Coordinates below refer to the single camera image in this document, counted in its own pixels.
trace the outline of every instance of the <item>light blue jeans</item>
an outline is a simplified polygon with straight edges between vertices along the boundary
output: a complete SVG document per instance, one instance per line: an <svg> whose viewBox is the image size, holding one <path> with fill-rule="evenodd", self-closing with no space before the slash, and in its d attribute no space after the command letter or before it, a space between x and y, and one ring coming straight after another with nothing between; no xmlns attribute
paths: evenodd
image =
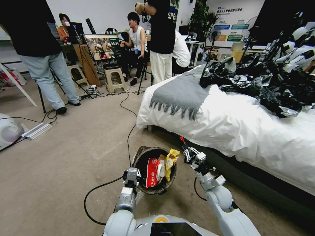
<svg viewBox="0 0 315 236"><path fill-rule="evenodd" d="M19 56L21 61L27 66L31 77L36 80L44 96L50 102L52 108L59 109L64 107L65 104L56 90L53 75L49 67L52 68L53 72L60 79L68 101L72 103L79 102L79 96L75 90L62 52L45 57Z"/></svg>

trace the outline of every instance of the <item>black t-shirt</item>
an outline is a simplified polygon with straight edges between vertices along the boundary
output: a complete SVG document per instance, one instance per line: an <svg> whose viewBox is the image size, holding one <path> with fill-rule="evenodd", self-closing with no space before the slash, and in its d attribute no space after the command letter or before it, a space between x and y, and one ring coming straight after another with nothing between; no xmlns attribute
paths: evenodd
<svg viewBox="0 0 315 236"><path fill-rule="evenodd" d="M161 54L173 53L179 0L148 0L157 12L151 17L150 50Z"/></svg>
<svg viewBox="0 0 315 236"><path fill-rule="evenodd" d="M55 20L45 0L2 3L0 24L6 28L19 55L40 57L61 52L47 22Z"/></svg>

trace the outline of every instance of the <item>white bed sheet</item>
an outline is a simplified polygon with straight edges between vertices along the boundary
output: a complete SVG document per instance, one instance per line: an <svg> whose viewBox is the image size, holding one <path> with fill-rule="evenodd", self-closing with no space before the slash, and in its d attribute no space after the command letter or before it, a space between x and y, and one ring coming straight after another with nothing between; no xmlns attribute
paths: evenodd
<svg viewBox="0 0 315 236"><path fill-rule="evenodd" d="M154 91L175 79L146 89L137 118L137 127L162 127L189 141L236 156L279 179L315 196L315 109L297 117L280 119L259 101L247 95L226 94L212 85L198 110L196 120L181 111L171 116L149 108Z"/></svg>

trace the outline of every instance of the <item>white shirt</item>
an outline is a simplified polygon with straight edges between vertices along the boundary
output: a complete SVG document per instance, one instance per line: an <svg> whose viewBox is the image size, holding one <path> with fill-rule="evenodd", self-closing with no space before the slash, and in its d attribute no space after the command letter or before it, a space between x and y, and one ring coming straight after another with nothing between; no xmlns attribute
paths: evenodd
<svg viewBox="0 0 315 236"><path fill-rule="evenodd" d="M132 43L134 44L134 48L137 48L139 51L141 51L141 29L143 29L141 26L138 26L137 32L134 32L133 29L129 30L129 35L131 38Z"/></svg>
<svg viewBox="0 0 315 236"><path fill-rule="evenodd" d="M190 63L190 53L182 35L175 31L175 45L173 51L173 57L176 59L176 63L181 67L187 67Z"/></svg>

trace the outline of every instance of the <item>gray blanket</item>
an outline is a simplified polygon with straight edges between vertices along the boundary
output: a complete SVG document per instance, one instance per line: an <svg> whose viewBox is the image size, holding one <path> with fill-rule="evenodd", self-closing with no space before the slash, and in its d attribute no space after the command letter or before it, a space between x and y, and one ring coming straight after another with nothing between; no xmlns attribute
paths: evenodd
<svg viewBox="0 0 315 236"><path fill-rule="evenodd" d="M181 109L181 118L189 111L189 120L195 120L198 109L209 95L210 86L202 88L199 80L204 65L178 76L176 79L162 85L154 91L150 107L167 112L171 108L171 115Z"/></svg>

